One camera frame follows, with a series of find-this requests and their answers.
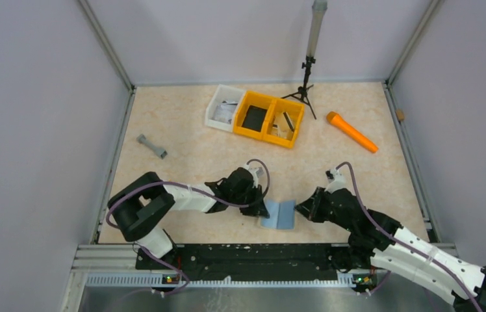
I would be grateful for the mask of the beige card holder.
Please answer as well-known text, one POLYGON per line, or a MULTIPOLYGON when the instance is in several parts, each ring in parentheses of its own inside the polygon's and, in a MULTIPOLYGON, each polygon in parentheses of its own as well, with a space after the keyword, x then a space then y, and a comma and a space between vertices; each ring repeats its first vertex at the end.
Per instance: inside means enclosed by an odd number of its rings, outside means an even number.
POLYGON ((267 200, 266 210, 268 218, 261 218, 260 225, 267 229, 292 230, 295 227, 295 200, 273 201, 267 200))

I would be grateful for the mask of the beige card with grey stripe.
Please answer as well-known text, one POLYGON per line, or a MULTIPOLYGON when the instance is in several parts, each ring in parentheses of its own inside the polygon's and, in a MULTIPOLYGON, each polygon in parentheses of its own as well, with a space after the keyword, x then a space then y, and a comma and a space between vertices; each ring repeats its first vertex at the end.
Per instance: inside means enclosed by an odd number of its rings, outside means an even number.
POLYGON ((292 121, 291 117, 290 117, 290 114, 288 112, 283 112, 282 113, 282 116, 284 117, 285 119, 285 122, 287 124, 287 127, 288 129, 291 131, 291 132, 294 132, 295 131, 295 127, 294 127, 294 122, 292 121))

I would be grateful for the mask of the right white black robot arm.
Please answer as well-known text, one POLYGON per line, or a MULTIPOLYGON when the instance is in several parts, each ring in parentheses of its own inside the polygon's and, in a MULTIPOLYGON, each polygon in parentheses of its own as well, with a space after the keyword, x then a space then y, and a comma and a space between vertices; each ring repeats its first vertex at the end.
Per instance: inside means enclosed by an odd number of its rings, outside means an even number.
POLYGON ((365 208, 348 189, 318 187, 295 209, 311 222, 331 222, 350 232, 353 267, 388 270, 436 294, 454 311, 486 311, 486 265, 450 255, 392 217, 365 208))

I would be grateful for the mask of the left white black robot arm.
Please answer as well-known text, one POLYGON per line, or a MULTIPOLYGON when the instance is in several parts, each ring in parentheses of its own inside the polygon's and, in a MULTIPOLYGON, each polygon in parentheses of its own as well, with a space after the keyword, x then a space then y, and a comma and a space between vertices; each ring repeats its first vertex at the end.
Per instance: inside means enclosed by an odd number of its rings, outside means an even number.
POLYGON ((155 172, 146 172, 109 200, 105 221, 120 230, 125 241, 135 242, 151 252, 151 260, 165 269, 176 258, 173 241, 158 227, 167 213, 210 214, 237 207, 245 216, 268 218, 266 192, 249 166, 238 167, 228 177, 200 185, 163 181, 155 172))

